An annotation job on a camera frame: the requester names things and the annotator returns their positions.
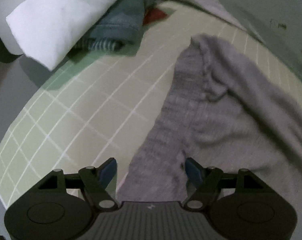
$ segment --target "red fabric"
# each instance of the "red fabric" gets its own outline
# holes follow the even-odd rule
[[[144,16],[143,19],[143,26],[150,24],[152,22],[158,21],[158,20],[162,20],[164,18],[167,17],[167,14],[163,11],[161,11],[158,8],[152,8],[150,10],[146,11],[146,15]]]

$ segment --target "mattress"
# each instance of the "mattress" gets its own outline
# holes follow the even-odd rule
[[[0,144],[5,208],[52,169],[75,173],[109,157],[118,162],[119,188],[161,110],[174,63],[193,35],[231,42],[302,107],[302,83],[247,33],[181,3],[159,6],[170,16],[146,28],[141,44],[112,55],[73,55],[25,105]]]

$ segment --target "striped fabric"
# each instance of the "striped fabric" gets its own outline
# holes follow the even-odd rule
[[[103,39],[91,39],[91,38],[81,38],[74,45],[74,49],[83,49],[83,50],[99,50],[105,52],[117,52],[123,47],[122,41],[117,41],[114,39],[103,38]]]

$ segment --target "folded white fabric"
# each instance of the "folded white fabric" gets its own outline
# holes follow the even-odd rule
[[[27,57],[53,70],[116,0],[26,0],[6,18]]]

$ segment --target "blue garment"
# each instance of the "blue garment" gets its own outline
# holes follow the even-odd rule
[[[145,8],[150,7],[155,1],[117,0],[82,36],[74,48],[116,51],[126,43],[134,44],[142,31]]]

